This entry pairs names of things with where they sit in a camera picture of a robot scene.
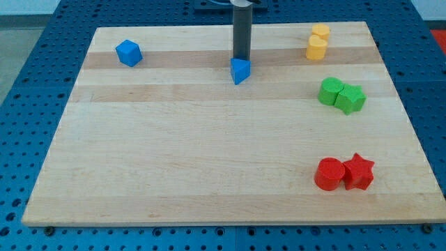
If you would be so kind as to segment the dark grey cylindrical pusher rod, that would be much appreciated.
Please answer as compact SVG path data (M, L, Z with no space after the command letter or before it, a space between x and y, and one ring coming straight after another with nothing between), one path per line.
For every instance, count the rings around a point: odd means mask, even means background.
M252 34L252 4L233 5L233 57L249 61Z

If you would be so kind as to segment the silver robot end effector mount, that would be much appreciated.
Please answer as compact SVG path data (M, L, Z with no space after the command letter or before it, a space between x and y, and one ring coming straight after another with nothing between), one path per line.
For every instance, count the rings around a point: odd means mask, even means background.
M251 6L250 0L229 0L233 6Z

